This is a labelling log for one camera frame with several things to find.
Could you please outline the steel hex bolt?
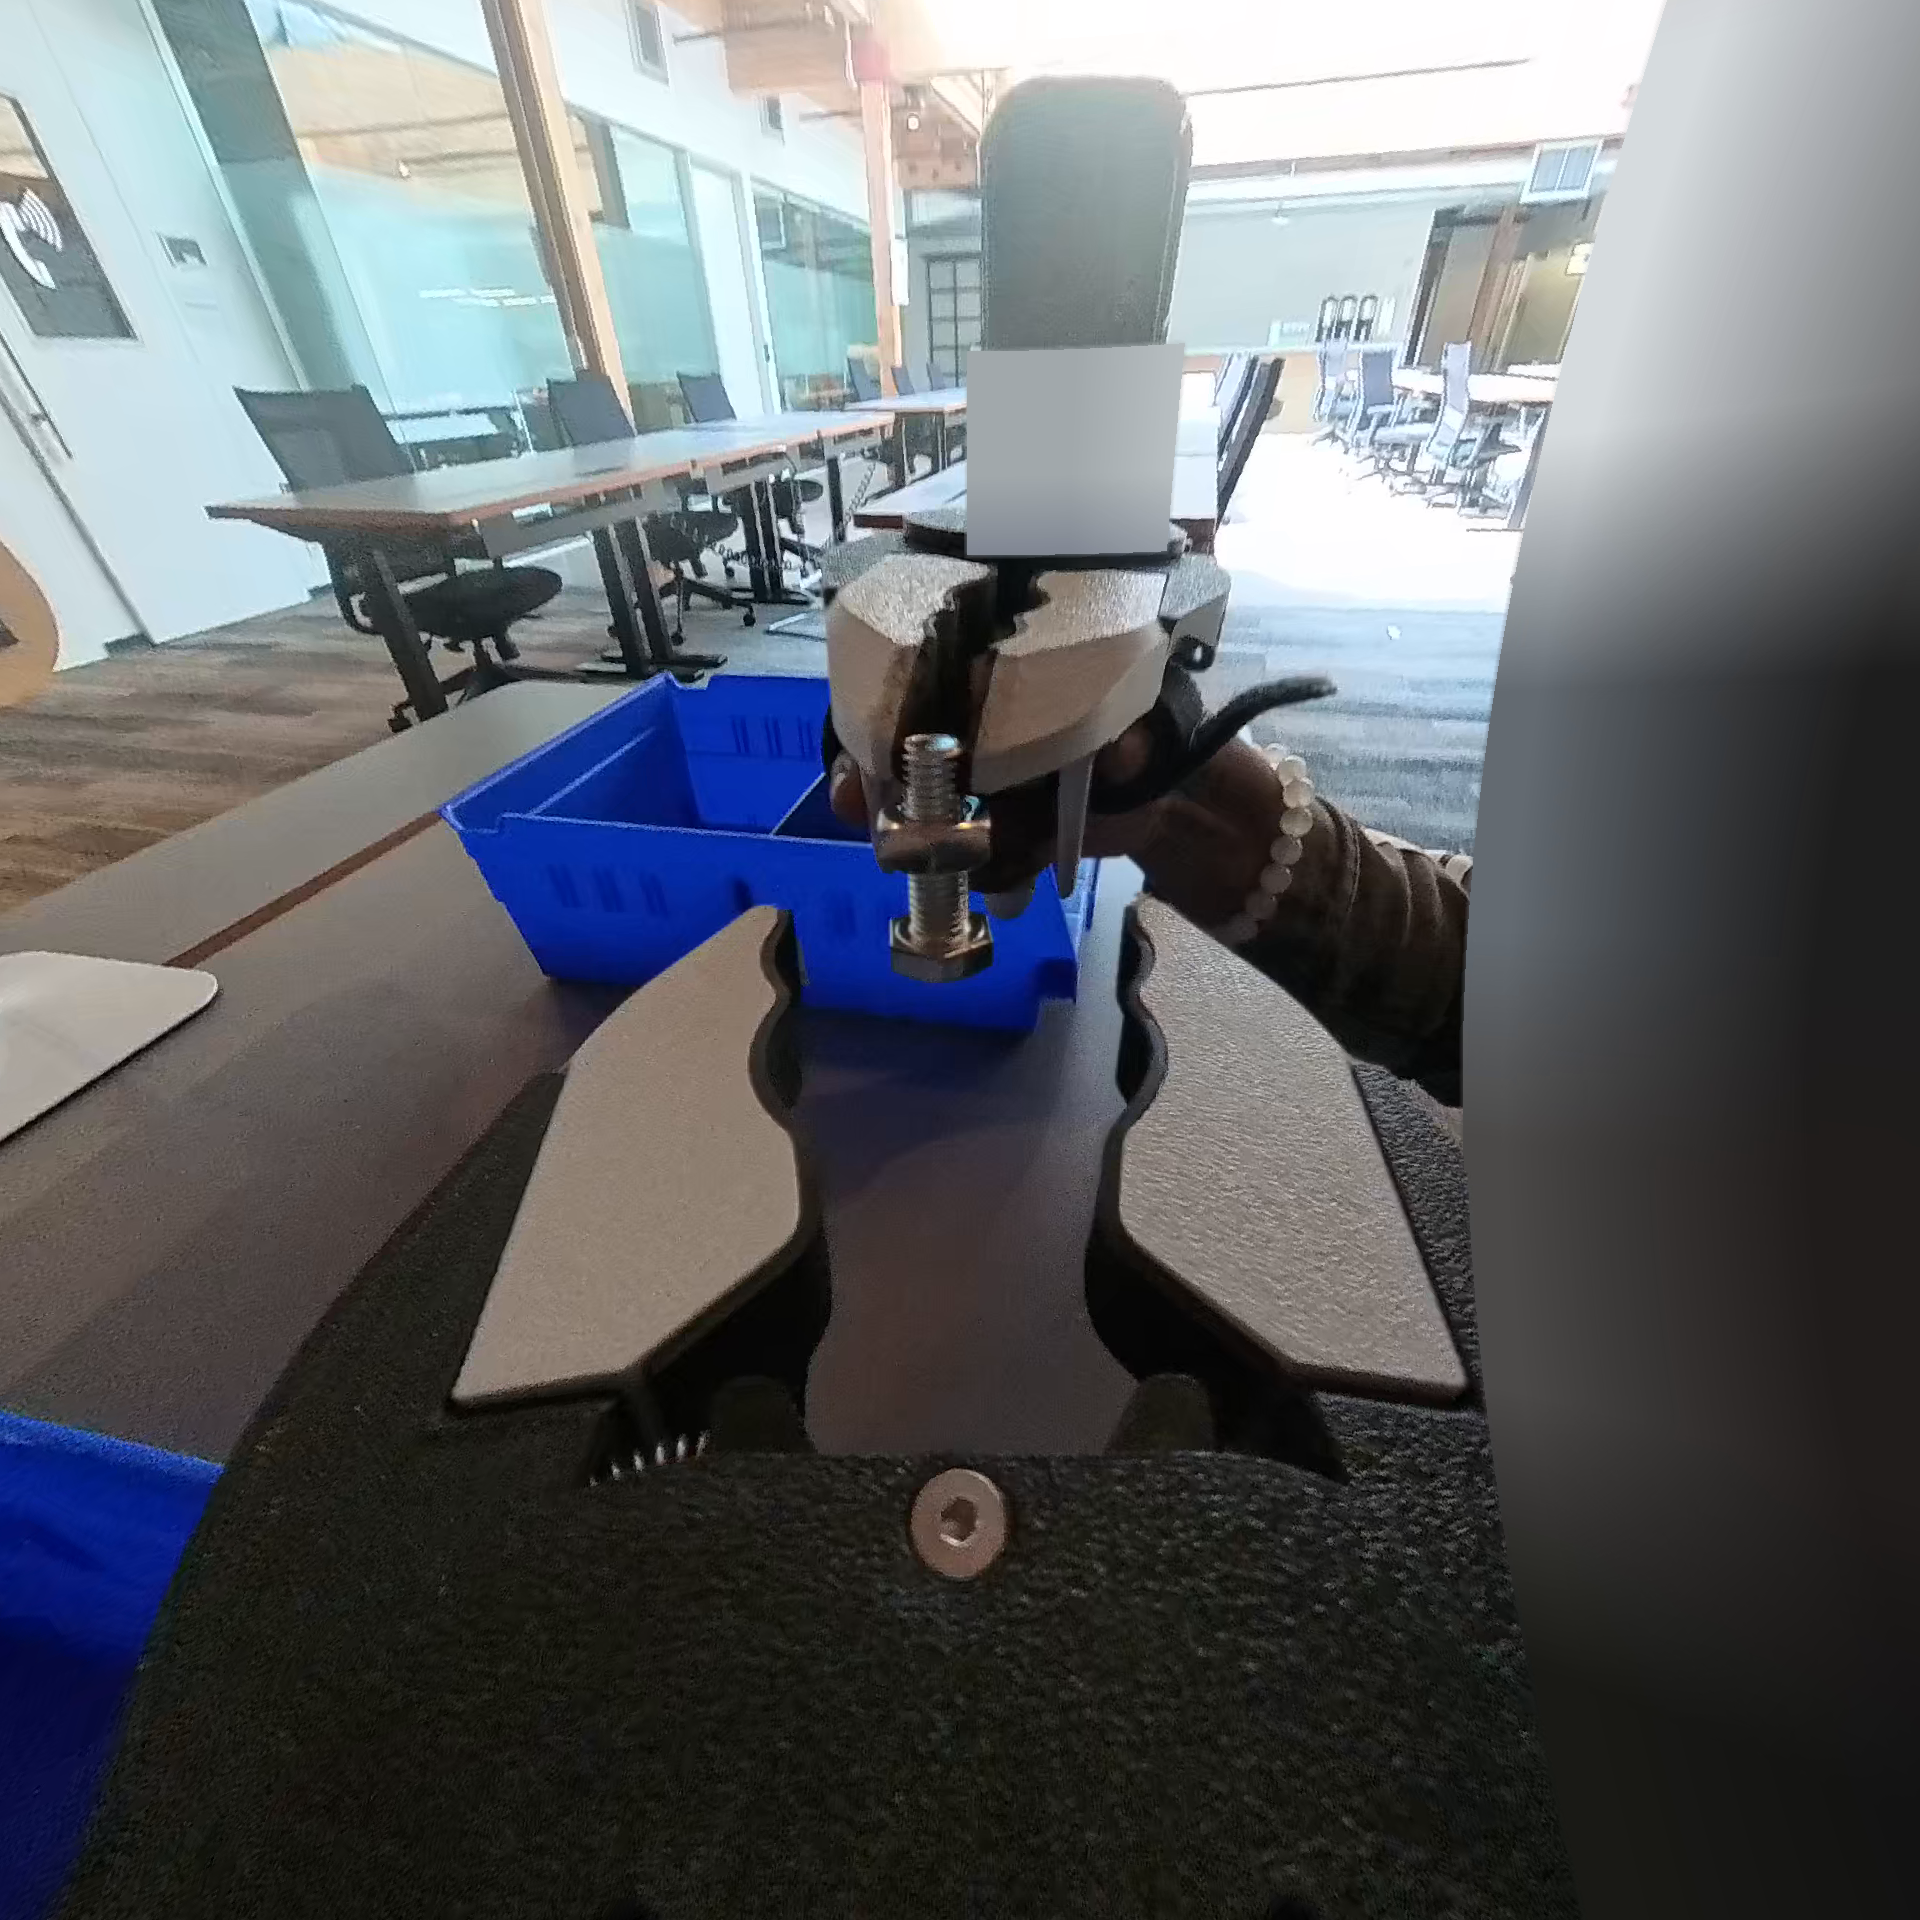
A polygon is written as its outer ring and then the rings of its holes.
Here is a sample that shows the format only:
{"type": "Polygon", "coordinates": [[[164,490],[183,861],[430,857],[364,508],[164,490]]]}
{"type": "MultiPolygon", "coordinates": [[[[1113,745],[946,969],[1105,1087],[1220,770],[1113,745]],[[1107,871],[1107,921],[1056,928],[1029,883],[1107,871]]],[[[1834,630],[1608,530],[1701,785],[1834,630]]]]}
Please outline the steel hex bolt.
{"type": "MultiPolygon", "coordinates": [[[[966,823],[985,805],[966,792],[966,751],[956,735],[907,735],[896,758],[896,803],[907,823],[966,823]]],[[[895,969],[925,988],[956,988],[993,966],[993,926],[971,910],[971,871],[903,878],[903,912],[889,926],[895,969]]]]}

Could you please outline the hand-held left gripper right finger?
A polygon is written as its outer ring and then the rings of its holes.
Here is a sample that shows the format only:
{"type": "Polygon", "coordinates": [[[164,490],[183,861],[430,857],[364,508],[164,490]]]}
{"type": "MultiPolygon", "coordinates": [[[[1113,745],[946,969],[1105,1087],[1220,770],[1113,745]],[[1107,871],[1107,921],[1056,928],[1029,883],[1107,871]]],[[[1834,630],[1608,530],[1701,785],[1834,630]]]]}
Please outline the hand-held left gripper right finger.
{"type": "Polygon", "coordinates": [[[1345,1048],[1161,899],[1119,946],[1090,1320],[1207,1443],[1326,1443],[1314,1398],[1465,1407],[1465,1346],[1345,1048]]]}

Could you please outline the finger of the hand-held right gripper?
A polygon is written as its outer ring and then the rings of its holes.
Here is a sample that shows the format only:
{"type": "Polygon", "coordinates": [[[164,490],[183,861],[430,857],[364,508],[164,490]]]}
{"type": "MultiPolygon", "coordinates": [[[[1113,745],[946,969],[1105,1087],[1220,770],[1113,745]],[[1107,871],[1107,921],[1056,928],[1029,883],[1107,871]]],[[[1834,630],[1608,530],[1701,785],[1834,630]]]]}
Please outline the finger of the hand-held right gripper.
{"type": "Polygon", "coordinates": [[[868,795],[903,779],[914,735],[950,735],[958,770],[993,687],[985,567],[868,567],[826,604],[826,687],[841,754],[868,795]]]}
{"type": "Polygon", "coordinates": [[[971,792],[1054,779],[1054,891],[1073,896],[1100,754],[1154,704],[1169,663],[1169,567],[1044,572],[1036,604],[993,648],[971,792]]]}

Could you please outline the person's right hand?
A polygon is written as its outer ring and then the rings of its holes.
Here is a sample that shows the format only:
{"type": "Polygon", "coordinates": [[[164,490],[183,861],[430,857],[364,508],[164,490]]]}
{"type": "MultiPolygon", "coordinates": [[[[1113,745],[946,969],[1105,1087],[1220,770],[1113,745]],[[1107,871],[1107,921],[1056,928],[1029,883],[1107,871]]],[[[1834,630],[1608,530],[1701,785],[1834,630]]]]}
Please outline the person's right hand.
{"type": "MultiPolygon", "coordinates": [[[[1260,891],[1280,825],[1284,785],[1272,766],[1246,741],[1227,741],[1189,779],[1152,805],[1090,810],[1085,857],[1127,857],[1154,899],[1211,928],[1239,921],[1260,891]]],[[[1054,785],[997,795],[997,861],[976,871],[976,896],[1016,899],[1029,883],[1054,878],[1054,832],[1054,785]]]]}

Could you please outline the wooden desk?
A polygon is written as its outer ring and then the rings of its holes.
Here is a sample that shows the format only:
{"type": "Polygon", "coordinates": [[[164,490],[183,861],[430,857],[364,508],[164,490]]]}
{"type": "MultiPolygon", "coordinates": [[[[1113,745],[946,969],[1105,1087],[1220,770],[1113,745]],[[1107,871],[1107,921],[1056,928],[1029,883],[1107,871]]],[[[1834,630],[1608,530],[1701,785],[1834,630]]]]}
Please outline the wooden desk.
{"type": "Polygon", "coordinates": [[[647,519],[667,514],[682,490],[714,498],[755,492],[786,471],[826,470],[831,522],[841,522],[841,459],[889,441],[896,408],[786,409],[624,441],[531,452],[475,470],[430,470],[291,490],[243,506],[211,506],[214,522],[250,522],[310,538],[330,558],[336,603],[354,630],[385,642],[407,697],[388,730],[442,719],[456,697],[505,681],[698,681],[724,660],[674,642],[647,519]],[[512,555],[589,538],[613,603],[614,663],[531,668],[505,660],[518,604],[512,555]]]}
{"type": "MultiPolygon", "coordinates": [[[[903,481],[896,492],[876,492],[862,508],[853,508],[856,530],[895,535],[914,514],[958,508],[966,506],[971,470],[950,463],[939,471],[925,471],[903,481]]],[[[1211,459],[1176,459],[1169,470],[1169,522],[1188,530],[1196,551],[1211,551],[1218,538],[1218,463],[1211,459]]]]}

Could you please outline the blue divided parts bin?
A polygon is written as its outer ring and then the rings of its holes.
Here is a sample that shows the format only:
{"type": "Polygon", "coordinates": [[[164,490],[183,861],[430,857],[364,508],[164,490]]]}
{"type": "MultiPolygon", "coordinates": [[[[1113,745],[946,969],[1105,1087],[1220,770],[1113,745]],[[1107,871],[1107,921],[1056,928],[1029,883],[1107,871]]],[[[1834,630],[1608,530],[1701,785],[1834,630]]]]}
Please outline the blue divided parts bin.
{"type": "Polygon", "coordinates": [[[1019,921],[993,921],[985,974],[895,974],[903,878],[831,816],[820,730],[826,677],[659,677],[466,785],[442,823],[556,981],[643,988],[774,905],[820,1011],[1034,1033],[1044,1002],[1073,1002],[1100,861],[1073,899],[1044,878],[1019,921]]]}

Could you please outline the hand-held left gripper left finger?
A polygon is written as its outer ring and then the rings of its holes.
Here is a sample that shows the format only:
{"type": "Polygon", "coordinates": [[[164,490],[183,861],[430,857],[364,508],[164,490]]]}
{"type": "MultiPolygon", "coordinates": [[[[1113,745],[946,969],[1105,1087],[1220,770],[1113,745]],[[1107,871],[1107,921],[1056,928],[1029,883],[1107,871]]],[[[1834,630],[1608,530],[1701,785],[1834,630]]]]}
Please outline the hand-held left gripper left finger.
{"type": "Polygon", "coordinates": [[[831,1279],[796,1137],[800,942],[755,905],[637,988],[563,1067],[456,1412],[613,1398],[647,1446],[724,1403],[806,1426],[831,1279]]]}

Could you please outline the blue plastic bin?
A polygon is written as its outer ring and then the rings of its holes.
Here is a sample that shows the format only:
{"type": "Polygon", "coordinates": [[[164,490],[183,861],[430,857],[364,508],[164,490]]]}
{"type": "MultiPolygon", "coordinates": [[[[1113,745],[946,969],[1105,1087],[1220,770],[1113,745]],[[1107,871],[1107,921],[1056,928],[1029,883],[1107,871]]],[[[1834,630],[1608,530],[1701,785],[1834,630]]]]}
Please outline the blue plastic bin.
{"type": "Polygon", "coordinates": [[[0,1416],[0,1917],[51,1917],[220,1462],[0,1416]]]}

